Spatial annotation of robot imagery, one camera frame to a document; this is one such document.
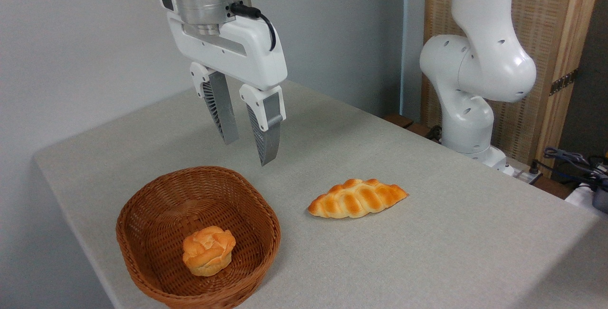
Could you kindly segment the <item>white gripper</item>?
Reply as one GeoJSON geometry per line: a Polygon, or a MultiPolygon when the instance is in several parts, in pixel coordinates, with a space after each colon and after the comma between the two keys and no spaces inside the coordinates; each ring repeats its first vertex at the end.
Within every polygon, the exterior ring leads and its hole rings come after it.
{"type": "Polygon", "coordinates": [[[239,94],[246,103],[261,165],[274,160],[280,123],[286,119],[282,88],[276,86],[287,79],[280,39],[270,51],[267,24],[242,16],[220,24],[218,35],[203,35],[198,27],[181,20],[175,0],[160,2],[167,10],[178,49],[193,61],[190,74],[196,93],[204,100],[222,140],[229,145],[239,138],[226,74],[245,83],[239,94]]]}

